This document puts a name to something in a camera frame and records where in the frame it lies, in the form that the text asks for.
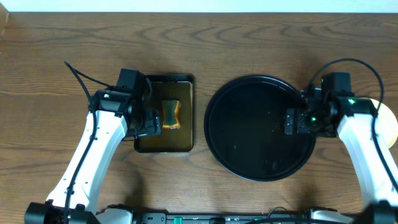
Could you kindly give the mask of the orange green sponge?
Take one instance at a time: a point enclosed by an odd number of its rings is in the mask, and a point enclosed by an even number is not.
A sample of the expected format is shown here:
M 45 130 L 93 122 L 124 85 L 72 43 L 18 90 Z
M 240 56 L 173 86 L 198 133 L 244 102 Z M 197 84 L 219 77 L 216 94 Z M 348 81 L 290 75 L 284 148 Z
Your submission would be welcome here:
M 179 129 L 181 127 L 179 120 L 181 103 L 178 100 L 163 100 L 163 124 L 164 129 Z

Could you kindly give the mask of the yellow plate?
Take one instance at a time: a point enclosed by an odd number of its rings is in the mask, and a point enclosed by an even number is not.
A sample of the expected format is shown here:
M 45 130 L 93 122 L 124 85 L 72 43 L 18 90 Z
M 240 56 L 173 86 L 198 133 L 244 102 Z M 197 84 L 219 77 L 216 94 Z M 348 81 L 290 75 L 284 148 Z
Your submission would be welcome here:
M 397 141 L 397 118 L 384 103 L 381 103 L 378 111 L 376 134 L 381 135 L 388 148 L 391 148 Z

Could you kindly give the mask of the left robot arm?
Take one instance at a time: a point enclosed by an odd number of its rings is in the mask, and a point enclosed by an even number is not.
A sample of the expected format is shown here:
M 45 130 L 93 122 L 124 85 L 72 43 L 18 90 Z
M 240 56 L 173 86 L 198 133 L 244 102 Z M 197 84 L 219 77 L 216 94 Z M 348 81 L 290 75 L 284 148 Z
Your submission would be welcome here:
M 99 213 L 98 198 L 116 148 L 124 138 L 161 131 L 159 112 L 144 108 L 152 94 L 141 72 L 121 69 L 117 84 L 89 97 L 89 113 L 78 147 L 57 186 L 44 203 L 32 202 L 25 223 L 132 223 L 121 205 Z

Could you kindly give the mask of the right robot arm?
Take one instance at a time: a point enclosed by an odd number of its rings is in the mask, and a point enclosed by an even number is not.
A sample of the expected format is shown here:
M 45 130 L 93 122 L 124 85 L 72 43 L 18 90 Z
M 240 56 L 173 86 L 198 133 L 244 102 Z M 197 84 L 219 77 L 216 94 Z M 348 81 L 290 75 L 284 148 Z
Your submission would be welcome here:
M 397 166 L 389 152 L 387 126 L 375 118 L 369 98 L 351 90 L 349 73 L 322 77 L 320 88 L 304 91 L 306 106 L 289 108 L 284 116 L 286 134 L 339 137 L 354 166 L 364 210 L 352 218 L 328 208 L 312 208 L 312 223 L 397 223 Z

